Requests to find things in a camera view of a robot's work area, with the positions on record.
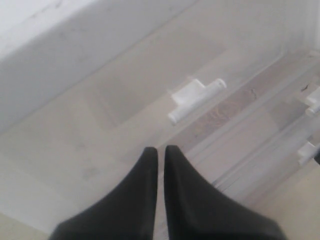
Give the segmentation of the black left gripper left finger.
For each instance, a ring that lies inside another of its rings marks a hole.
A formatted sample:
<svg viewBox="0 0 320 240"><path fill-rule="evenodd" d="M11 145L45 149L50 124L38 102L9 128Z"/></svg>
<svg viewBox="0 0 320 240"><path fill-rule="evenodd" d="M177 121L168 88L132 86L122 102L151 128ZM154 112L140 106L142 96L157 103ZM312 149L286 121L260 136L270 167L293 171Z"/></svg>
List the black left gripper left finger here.
<svg viewBox="0 0 320 240"><path fill-rule="evenodd" d="M60 223L51 240L151 240L158 193L158 151L146 147L104 198Z"/></svg>

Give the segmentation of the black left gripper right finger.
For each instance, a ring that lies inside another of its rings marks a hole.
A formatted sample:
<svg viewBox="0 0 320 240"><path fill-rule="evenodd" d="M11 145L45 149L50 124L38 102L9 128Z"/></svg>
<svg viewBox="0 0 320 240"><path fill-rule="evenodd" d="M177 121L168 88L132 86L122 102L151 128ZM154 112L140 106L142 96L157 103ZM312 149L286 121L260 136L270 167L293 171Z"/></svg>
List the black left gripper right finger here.
<svg viewBox="0 0 320 240"><path fill-rule="evenodd" d="M180 148L164 157L164 201L171 240L281 240L279 225L227 197L190 164Z"/></svg>

